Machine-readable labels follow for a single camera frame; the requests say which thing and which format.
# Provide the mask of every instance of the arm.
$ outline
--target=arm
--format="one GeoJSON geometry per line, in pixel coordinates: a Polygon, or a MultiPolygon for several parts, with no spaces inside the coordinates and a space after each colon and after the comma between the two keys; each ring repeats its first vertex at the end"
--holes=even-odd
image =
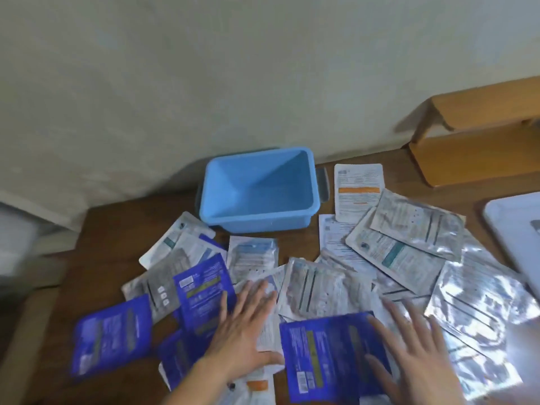
{"type": "Polygon", "coordinates": [[[366,360],[394,405],[465,405],[460,381],[452,368],[441,327],[429,317],[429,328],[418,309],[404,303],[408,321],[392,302],[383,304],[394,319],[406,347],[382,323],[371,317],[369,322],[382,337],[396,360],[401,380],[396,383],[381,362],[371,355],[366,360]]]}
{"type": "Polygon", "coordinates": [[[172,391],[164,405],[212,405],[232,382],[255,369],[285,363],[275,352],[258,352],[257,338],[274,309],[276,292],[268,296],[263,281],[248,299],[252,283],[247,282],[231,314],[227,294],[221,296],[219,326],[205,355],[197,361],[184,381],[172,391]]]}

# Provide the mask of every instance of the blue plastic basin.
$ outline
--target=blue plastic basin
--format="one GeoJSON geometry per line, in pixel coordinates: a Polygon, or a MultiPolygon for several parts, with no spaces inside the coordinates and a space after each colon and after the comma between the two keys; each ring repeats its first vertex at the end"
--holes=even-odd
{"type": "Polygon", "coordinates": [[[200,217],[231,233],[307,227],[320,207],[308,148],[221,156],[206,166],[200,217]]]}

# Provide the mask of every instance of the finger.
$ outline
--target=finger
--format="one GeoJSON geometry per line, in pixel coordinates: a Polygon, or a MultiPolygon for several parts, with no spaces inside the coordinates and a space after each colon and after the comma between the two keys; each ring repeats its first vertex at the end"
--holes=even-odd
{"type": "Polygon", "coordinates": [[[407,357],[407,352],[401,347],[401,344],[397,337],[392,331],[386,328],[379,320],[377,320],[373,315],[368,316],[368,321],[375,329],[377,334],[379,334],[384,342],[384,345],[387,346],[388,350],[398,362],[399,365],[402,365],[403,361],[407,357]]]}
{"type": "Polygon", "coordinates": [[[394,319],[409,352],[411,354],[418,354],[424,351],[412,323],[400,313],[399,309],[392,301],[382,299],[382,303],[394,319]]]}
{"type": "Polygon", "coordinates": [[[448,348],[446,346],[446,341],[444,340],[441,326],[439,325],[436,318],[432,315],[429,316],[428,321],[429,326],[431,327],[431,335],[433,338],[433,342],[435,343],[435,348],[441,354],[448,355],[448,348]]]}
{"type": "Polygon", "coordinates": [[[394,382],[392,375],[386,371],[386,368],[381,361],[373,355],[366,355],[366,361],[373,370],[375,378],[377,378],[377,381],[381,384],[382,389],[386,392],[388,398],[390,398],[390,401],[394,404],[399,404],[401,399],[400,388],[394,382]]]}
{"type": "Polygon", "coordinates": [[[264,351],[257,353],[256,367],[261,368],[265,365],[285,365],[285,358],[275,351],[264,351]]]}
{"type": "Polygon", "coordinates": [[[274,290],[268,295],[268,297],[259,304],[259,308],[253,313],[252,324],[257,333],[260,332],[264,326],[266,319],[272,313],[278,293],[274,290]]]}
{"type": "Polygon", "coordinates": [[[227,319],[227,292],[221,293],[221,301],[219,302],[219,324],[223,324],[227,319]]]}
{"type": "Polygon", "coordinates": [[[422,313],[418,311],[418,308],[416,308],[416,306],[410,300],[404,300],[403,305],[405,306],[405,308],[407,308],[407,311],[409,312],[410,319],[413,322],[413,327],[416,331],[416,335],[418,336],[420,343],[422,344],[422,347],[424,347],[424,349],[429,352],[435,351],[436,348],[435,343],[433,342],[433,336],[431,335],[431,331],[426,325],[426,320],[424,319],[422,313]]]}
{"type": "Polygon", "coordinates": [[[244,307],[244,313],[243,316],[247,320],[251,320],[251,317],[253,316],[253,313],[255,313],[255,310],[259,306],[259,303],[261,299],[266,294],[266,287],[268,286],[268,281],[264,280],[259,283],[259,286],[257,287],[257,290],[255,294],[253,294],[253,297],[250,298],[246,306],[244,307]]]}
{"type": "Polygon", "coordinates": [[[252,284],[252,281],[246,281],[246,284],[244,284],[244,286],[242,287],[242,291],[240,292],[240,294],[238,294],[237,304],[234,306],[233,310],[233,318],[238,317],[244,309],[244,304],[246,304],[247,295],[249,294],[249,290],[251,289],[252,284]]]}

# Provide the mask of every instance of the hand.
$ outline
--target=hand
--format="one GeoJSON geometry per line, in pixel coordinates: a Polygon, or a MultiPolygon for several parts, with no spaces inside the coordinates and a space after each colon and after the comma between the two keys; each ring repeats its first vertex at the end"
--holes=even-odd
{"type": "Polygon", "coordinates": [[[232,314],[227,314],[227,293],[223,293],[219,326],[203,357],[223,371],[227,382],[265,365],[285,363],[280,353],[257,351],[257,338],[275,306],[277,293],[273,291],[266,296],[265,280],[249,296],[252,284],[248,281],[244,285],[232,314]]]}
{"type": "Polygon", "coordinates": [[[448,358],[442,330],[434,317],[425,319],[409,301],[404,303],[412,322],[408,321],[392,302],[383,301],[394,319],[403,340],[398,338],[374,317],[369,322],[382,337],[401,369],[401,380],[394,382],[381,362],[366,355],[375,376],[394,405],[463,405],[465,398],[460,381],[448,358]]]}

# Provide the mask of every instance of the wooden table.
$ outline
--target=wooden table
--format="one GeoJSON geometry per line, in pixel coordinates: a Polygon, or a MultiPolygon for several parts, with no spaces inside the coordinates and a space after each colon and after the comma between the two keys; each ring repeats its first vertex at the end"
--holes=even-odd
{"type": "MultiPolygon", "coordinates": [[[[482,221],[487,201],[540,190],[540,173],[492,179],[432,189],[423,181],[406,149],[397,149],[342,160],[341,163],[381,163],[386,187],[401,195],[460,213],[467,227],[501,262],[509,261],[482,221]]],[[[330,182],[334,164],[327,163],[330,182]]],[[[320,213],[334,213],[334,193],[320,213]]],[[[112,373],[98,375],[80,383],[68,376],[72,354],[72,331],[81,316],[124,301],[120,286],[142,274],[139,257],[153,245],[183,211],[193,212],[195,193],[147,197],[88,212],[77,242],[76,252],[51,315],[40,358],[26,395],[27,404],[159,404],[167,394],[158,374],[158,359],[148,357],[132,362],[112,373]]],[[[314,260],[319,253],[318,218],[306,229],[261,234],[277,237],[280,264],[289,257],[314,260]]],[[[219,232],[216,240],[226,242],[219,232]]],[[[157,345],[176,329],[170,318],[154,326],[157,345]]],[[[287,404],[285,373],[275,375],[277,404],[287,404]]]]}

